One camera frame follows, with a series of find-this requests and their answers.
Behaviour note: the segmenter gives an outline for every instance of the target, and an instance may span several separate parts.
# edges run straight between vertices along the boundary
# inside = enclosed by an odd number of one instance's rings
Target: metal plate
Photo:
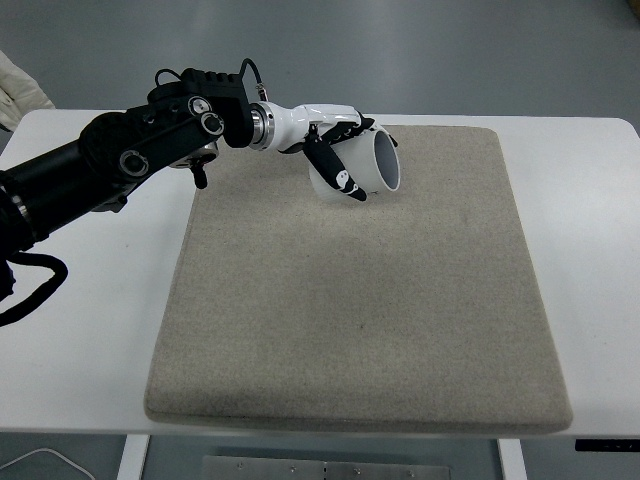
[[[203,480],[450,480],[444,466],[205,456]]]

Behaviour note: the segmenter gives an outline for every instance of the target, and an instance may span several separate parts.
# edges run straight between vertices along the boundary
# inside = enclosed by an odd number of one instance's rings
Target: gray felt mat
[[[354,432],[568,427],[497,135],[389,130],[402,185],[366,204],[321,203],[301,154],[222,149],[176,267],[147,386],[151,419]]]

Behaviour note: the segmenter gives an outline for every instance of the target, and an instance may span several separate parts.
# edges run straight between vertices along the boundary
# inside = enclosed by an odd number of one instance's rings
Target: white power cord
[[[76,470],[81,471],[82,473],[84,473],[87,477],[89,477],[91,480],[96,480],[96,477],[94,477],[93,475],[91,475],[87,470],[85,470],[84,468],[82,468],[80,465],[78,465],[77,463],[72,462],[71,460],[69,460],[67,457],[65,457],[64,455],[62,455],[60,452],[56,452],[55,450],[52,450],[51,448],[38,448],[37,450],[33,450],[29,453],[25,453],[24,455],[22,455],[21,457],[18,457],[14,460],[11,460],[8,463],[5,463],[4,465],[0,465],[0,470],[4,470],[7,467],[10,467],[11,465],[13,465],[14,463],[18,463],[20,460],[23,460],[25,458],[27,458],[30,455],[33,455],[34,453],[52,453],[54,454],[56,457],[61,458],[62,460],[64,460],[65,462],[67,462],[69,465],[71,465],[72,467],[74,467]]]

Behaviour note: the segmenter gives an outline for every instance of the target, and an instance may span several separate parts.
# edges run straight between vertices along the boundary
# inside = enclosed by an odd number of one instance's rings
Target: robotic hand
[[[247,66],[262,100],[251,105],[242,82]],[[177,81],[161,85],[162,73]],[[78,140],[0,171],[0,301],[13,293],[15,283],[7,261],[54,271],[31,297],[0,314],[0,326],[35,310],[67,275],[60,260],[24,251],[89,211],[118,212],[131,192],[164,167],[188,167],[196,186],[205,188],[203,166],[218,156],[221,137],[232,148],[303,151],[332,188],[367,198],[331,145],[372,128],[374,121],[348,106],[279,107],[267,100],[250,59],[238,74],[160,70],[147,100],[124,113],[100,115]]]

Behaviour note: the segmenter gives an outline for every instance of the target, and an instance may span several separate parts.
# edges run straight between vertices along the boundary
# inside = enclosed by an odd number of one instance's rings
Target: circular joint cap
[[[200,121],[202,122],[202,128],[211,135],[222,135],[222,132],[224,132],[224,120],[215,113],[205,113]]]
[[[120,155],[120,170],[132,177],[142,177],[149,171],[149,161],[135,150]]]
[[[211,105],[202,97],[191,97],[189,99],[189,111],[193,115],[200,115],[204,112],[210,112]]]

